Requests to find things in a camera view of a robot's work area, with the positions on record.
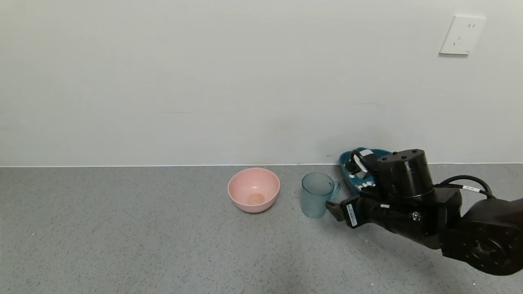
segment pink bowl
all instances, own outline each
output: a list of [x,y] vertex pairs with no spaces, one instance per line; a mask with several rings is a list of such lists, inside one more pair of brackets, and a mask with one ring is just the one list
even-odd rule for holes
[[227,187],[238,208],[246,212],[262,212],[276,201],[280,180],[268,169],[253,167],[235,174]]

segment gray countertop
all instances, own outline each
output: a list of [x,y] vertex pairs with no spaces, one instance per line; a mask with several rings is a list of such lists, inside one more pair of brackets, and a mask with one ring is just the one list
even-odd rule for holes
[[[373,224],[306,218],[301,178],[340,179],[336,166],[267,167],[278,199],[244,213],[226,188],[244,168],[0,168],[0,293],[521,293],[522,273],[490,276]],[[523,196],[523,165],[431,172]],[[468,209],[482,196],[463,198]]]

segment electrical socket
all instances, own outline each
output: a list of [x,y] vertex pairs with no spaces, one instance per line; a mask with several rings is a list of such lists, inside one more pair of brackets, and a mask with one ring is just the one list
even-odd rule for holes
[[483,17],[454,16],[439,53],[470,54],[486,21]]

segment barcode label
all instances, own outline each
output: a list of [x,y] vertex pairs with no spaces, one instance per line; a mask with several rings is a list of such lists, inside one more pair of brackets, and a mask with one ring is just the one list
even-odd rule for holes
[[357,226],[358,221],[356,220],[356,214],[354,213],[352,204],[347,205],[347,212],[349,213],[350,223],[353,225],[353,227]]
[[479,191],[481,191],[481,190],[479,190],[478,188],[474,188],[474,187],[470,187],[470,186],[463,186],[463,189],[465,189],[465,190],[470,190],[470,191],[474,191],[474,192],[476,192],[476,193],[479,193]]

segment teal tray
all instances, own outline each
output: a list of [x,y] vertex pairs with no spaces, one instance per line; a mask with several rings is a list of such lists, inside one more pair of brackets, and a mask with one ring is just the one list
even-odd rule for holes
[[[383,150],[383,149],[371,149],[371,148],[363,148],[363,147],[356,148],[356,150],[358,150],[358,151],[362,151],[364,149],[372,150],[374,152],[374,154],[376,154],[377,157],[382,157],[382,156],[389,155],[392,153],[390,151]],[[349,177],[349,172],[345,168],[345,164],[350,161],[351,153],[352,153],[352,150],[344,152],[342,155],[340,155],[339,167],[342,170],[343,181],[345,182],[345,185],[347,185],[347,188],[349,189],[350,194],[353,196],[359,196],[361,189],[358,188],[358,186],[362,186],[363,183],[367,183],[367,182],[370,182],[370,184],[373,185],[374,178],[372,176],[369,176],[365,179],[360,179],[358,177],[355,177],[355,178]]]

